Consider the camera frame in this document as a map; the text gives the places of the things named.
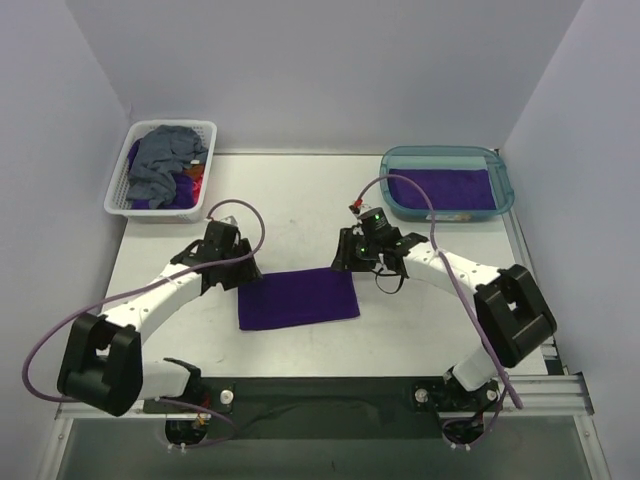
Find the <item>grey towel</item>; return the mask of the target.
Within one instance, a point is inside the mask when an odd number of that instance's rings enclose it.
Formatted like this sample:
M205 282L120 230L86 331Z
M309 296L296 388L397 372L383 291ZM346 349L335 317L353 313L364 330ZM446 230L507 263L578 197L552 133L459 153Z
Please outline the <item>grey towel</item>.
M172 173L204 164L208 149L191 128L162 125L141 138L131 169L132 183L126 199L150 200L152 207L171 201L175 195Z

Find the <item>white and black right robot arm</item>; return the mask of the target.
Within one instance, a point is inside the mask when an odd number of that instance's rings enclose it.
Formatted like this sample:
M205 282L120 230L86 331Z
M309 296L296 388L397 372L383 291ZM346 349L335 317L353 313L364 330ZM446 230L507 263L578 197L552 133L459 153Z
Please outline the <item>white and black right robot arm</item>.
M467 392L500 378L514 403L521 404L507 370L557 331L555 317L526 267L484 265L449 252L424 235L402 235L397 228L382 234L356 226L341 229L331 268L372 272L376 266L402 280L425 282L458 297L480 345L449 374Z

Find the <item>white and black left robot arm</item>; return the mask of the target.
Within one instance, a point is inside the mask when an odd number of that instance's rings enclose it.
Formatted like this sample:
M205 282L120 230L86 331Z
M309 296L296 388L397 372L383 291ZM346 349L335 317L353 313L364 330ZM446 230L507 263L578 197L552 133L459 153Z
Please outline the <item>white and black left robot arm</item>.
M71 324L58 391L112 416L139 400L170 398L201 404L198 367L165 357L143 358L143 345L172 315L208 290L228 291L261 279L248 239L234 217L211 220L204 236L176 254L134 299Z

